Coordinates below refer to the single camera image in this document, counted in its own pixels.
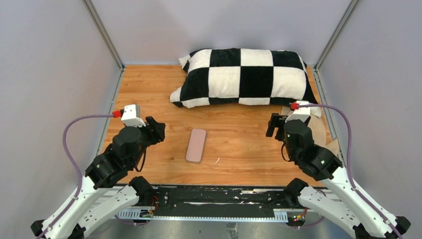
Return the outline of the pink glasses case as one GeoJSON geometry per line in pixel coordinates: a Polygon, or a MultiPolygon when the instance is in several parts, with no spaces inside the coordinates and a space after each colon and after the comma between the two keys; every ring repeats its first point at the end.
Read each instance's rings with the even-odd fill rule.
{"type": "Polygon", "coordinates": [[[204,129],[192,129],[185,157],[185,160],[188,163],[201,163],[203,159],[206,139],[207,132],[204,129]]]}

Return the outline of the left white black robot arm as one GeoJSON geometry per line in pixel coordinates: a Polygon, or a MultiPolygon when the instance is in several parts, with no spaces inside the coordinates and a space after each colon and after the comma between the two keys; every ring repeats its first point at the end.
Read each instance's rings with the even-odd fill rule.
{"type": "Polygon", "coordinates": [[[129,171],[142,170],[147,147],[164,141],[165,127],[153,117],[146,117],[144,126],[126,123],[106,150],[87,167],[73,195],[53,215],[32,223],[36,238],[86,239],[123,209],[148,205],[153,200],[153,188],[144,177],[138,176],[111,198],[92,206],[129,171]]]}

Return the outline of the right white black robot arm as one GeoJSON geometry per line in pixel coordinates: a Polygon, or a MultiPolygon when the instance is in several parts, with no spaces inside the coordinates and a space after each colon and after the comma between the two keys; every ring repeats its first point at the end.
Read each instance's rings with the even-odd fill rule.
{"type": "Polygon", "coordinates": [[[312,209],[341,227],[354,239],[397,239],[411,226],[404,216],[383,209],[354,179],[347,168],[329,149],[315,144],[312,130],[300,119],[273,113],[268,122],[267,137],[283,143],[289,161],[306,175],[321,182],[342,201],[342,205],[324,196],[305,181],[295,178],[284,189],[287,206],[312,209]]]}

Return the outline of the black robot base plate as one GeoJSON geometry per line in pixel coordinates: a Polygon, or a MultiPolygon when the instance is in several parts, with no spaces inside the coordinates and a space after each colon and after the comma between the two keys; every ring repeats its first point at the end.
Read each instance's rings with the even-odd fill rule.
{"type": "Polygon", "coordinates": [[[156,212],[165,207],[203,204],[257,204],[287,212],[288,221],[307,211],[283,186],[151,185],[137,206],[150,207],[156,212]]]}

